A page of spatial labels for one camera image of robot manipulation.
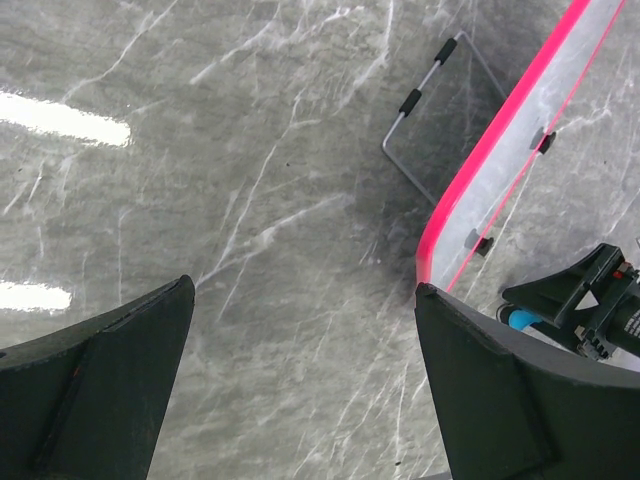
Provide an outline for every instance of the black foam handle grip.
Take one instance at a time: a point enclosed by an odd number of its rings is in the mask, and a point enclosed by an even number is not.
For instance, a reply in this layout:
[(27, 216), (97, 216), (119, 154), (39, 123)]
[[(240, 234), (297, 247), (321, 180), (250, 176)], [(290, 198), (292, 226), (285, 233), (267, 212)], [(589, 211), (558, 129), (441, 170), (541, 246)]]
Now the black foam handle grip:
[(422, 92), (417, 88), (414, 88), (407, 99), (404, 101), (402, 106), (400, 107), (400, 113), (404, 113), (405, 117), (408, 117), (413, 108), (418, 104), (420, 98), (422, 97)]
[(436, 55), (436, 58), (434, 58), (434, 62), (440, 62), (440, 65), (444, 65), (444, 62), (447, 61), (447, 59), (453, 53), (457, 46), (458, 42), (455, 38), (450, 38), (449, 40), (447, 40), (438, 52), (438, 55)]

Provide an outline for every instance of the pink-edged clear panel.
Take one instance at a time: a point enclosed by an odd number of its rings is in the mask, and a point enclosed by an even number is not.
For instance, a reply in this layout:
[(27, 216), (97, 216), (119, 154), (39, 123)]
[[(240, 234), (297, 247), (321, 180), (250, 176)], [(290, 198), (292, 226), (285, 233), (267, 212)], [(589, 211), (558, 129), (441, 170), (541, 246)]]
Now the pink-edged clear panel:
[(450, 290), (552, 131), (624, 0), (574, 0), (438, 202), (418, 282)]

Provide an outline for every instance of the black plastic bracket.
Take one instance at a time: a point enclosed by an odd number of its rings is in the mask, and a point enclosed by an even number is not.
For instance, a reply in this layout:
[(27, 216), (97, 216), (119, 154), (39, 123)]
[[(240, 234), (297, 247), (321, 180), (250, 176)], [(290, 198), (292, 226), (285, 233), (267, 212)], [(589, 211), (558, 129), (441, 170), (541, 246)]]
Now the black plastic bracket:
[(556, 140), (556, 132), (552, 132), (549, 135), (545, 135), (544, 139), (542, 140), (542, 143), (540, 144), (540, 148), (538, 148), (538, 151), (544, 155), (545, 153), (547, 153), (549, 151), (549, 149), (551, 148), (551, 145), (553, 145), (553, 142), (555, 142)]
[(487, 254), (491, 251), (491, 248), (493, 247), (494, 243), (495, 243), (495, 240), (493, 237), (489, 237), (489, 238), (482, 237), (480, 239), (480, 242), (478, 243), (478, 246), (476, 247), (475, 253), (477, 253), (481, 257), (486, 257)]
[[(601, 360), (617, 346), (632, 353), (639, 348), (626, 327), (640, 305), (633, 300), (640, 299), (639, 275), (618, 247), (603, 243), (555, 275), (505, 289), (502, 298), (543, 320), (532, 325), (535, 330), (574, 353)], [(589, 292), (596, 305), (579, 308)]]

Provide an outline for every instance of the blue cylinder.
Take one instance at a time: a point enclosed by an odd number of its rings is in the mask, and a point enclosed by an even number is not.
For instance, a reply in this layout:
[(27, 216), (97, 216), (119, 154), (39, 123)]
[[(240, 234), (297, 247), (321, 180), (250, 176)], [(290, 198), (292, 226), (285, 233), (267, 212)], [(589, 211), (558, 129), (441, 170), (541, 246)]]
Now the blue cylinder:
[(536, 317), (533, 313), (529, 313), (525, 310), (515, 310), (511, 315), (509, 315), (509, 326), (520, 331), (534, 323), (540, 322), (542, 322), (541, 319)]

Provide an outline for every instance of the pink edge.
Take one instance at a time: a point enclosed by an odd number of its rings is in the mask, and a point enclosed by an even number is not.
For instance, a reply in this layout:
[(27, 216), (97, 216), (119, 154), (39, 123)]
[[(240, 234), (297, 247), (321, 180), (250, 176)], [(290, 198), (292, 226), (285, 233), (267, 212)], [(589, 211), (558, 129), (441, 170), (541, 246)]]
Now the pink edge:
[[(520, 79), (516, 87), (513, 89), (513, 91), (505, 101), (504, 105), (502, 106), (498, 114), (495, 116), (495, 118), (493, 119), (493, 121), (491, 122), (487, 130), (485, 131), (484, 135), (478, 141), (473, 151), (471, 152), (467, 160), (464, 162), (464, 164), (460, 168), (460, 171), (457, 173), (457, 175), (455, 176), (455, 178), (453, 179), (453, 181), (445, 191), (444, 195), (438, 202), (438, 205), (436, 206), (433, 212), (433, 215), (429, 219), (429, 222), (427, 223), (427, 226), (422, 234), (422, 238), (420, 239), (420, 244), (418, 245), (418, 251), (416, 253), (416, 275), (417, 275), (418, 283), (421, 283), (421, 282), (428, 283), (430, 281), (431, 264), (432, 264), (434, 249), (435, 249), (437, 240), (440, 237), (440, 234), (442, 233), (442, 230), (444, 229), (447, 223), (447, 220), (449, 219), (449, 216), (451, 215), (451, 212), (453, 211), (458, 201), (460, 200), (464, 192), (467, 190), (467, 188), (471, 184), (471, 181), (473, 180), (475, 175), (478, 173), (478, 171), (480, 170), (480, 168), (488, 158), (489, 154), (491, 153), (491, 151), (494, 149), (494, 147), (496, 146), (496, 144), (498, 143), (498, 141), (506, 131), (507, 127), (515, 117), (516, 113), (518, 112), (522, 104), (524, 103), (525, 99), (529, 96), (529, 94), (533, 90), (534, 86), (536, 85), (536, 83), (544, 73), (545, 69), (549, 66), (549, 64), (553, 60), (553, 57), (555, 56), (559, 48), (564, 43), (569, 33), (571, 33), (573, 27), (576, 25), (576, 23), (578, 22), (578, 20), (586, 10), (586, 8), (589, 6), (590, 2), (591, 0), (574, 0), (574, 2), (571, 4), (571, 6), (566, 11), (566, 13), (560, 19), (560, 21), (558, 22), (558, 25), (553, 30), (553, 32), (551, 33), (551, 35), (549, 36), (545, 44), (542, 46), (542, 48), (540, 49), (536, 57), (533, 59), (533, 61), (529, 65), (529, 68), (527, 68), (527, 71), (524, 73), (524, 75), (522, 76), (522, 78)], [(605, 30), (604, 35), (600, 39), (600, 42), (598, 43), (593, 54), (591, 55), (591, 58), (589, 59), (587, 66), (585, 67), (584, 71), (580, 75), (580, 78), (574, 85), (573, 89), (571, 90), (564, 104), (562, 105), (558, 113), (555, 115), (553, 121), (549, 125), (547, 133), (553, 130), (553, 127), (557, 123), (558, 118), (560, 117), (560, 115), (566, 108), (567, 104), (573, 97), (574, 93), (578, 89), (580, 83), (582, 82), (584, 76), (587, 73), (587, 70), (589, 70), (589, 67), (593, 63), (593, 60), (595, 59), (598, 51), (600, 50), (600, 47), (602, 46), (604, 39), (607, 37), (609, 31), (611, 30), (611, 27), (613, 26), (616, 18), (618, 17), (622, 7), (624, 6), (624, 3), (625, 3), (624, 0), (620, 2), (620, 5), (618, 6), (618, 9), (613, 15), (611, 22), (609, 22), (609, 25), (607, 26), (607, 29)], [(507, 200), (509, 199), (509, 197), (515, 190), (516, 186), (518, 185), (518, 182), (522, 179), (524, 174), (527, 172), (527, 170), (531, 166), (531, 163), (535, 159), (536, 154), (537, 154), (537, 148), (533, 150), (531, 157), (529, 157), (524, 167), (522, 168), (522, 170), (516, 177), (515, 181), (513, 182), (513, 185), (511, 186), (511, 188), (505, 195), (504, 199), (502, 200), (502, 202), (494, 212), (493, 216), (489, 220), (487, 227), (484, 229), (484, 231), (480, 235), (481, 238), (486, 236), (486, 234), (488, 233), (489, 229), (495, 222), (496, 218), (504, 208)], [(460, 277), (460, 275), (462, 274), (462, 271), (471, 260), (475, 247), (477, 246), (478, 244), (476, 244), (474, 248), (470, 251), (469, 255), (467, 256), (462, 266), (456, 273), (455, 277), (447, 287), (447, 291), (450, 291), (455, 285), (455, 283), (458, 281), (458, 278)]]

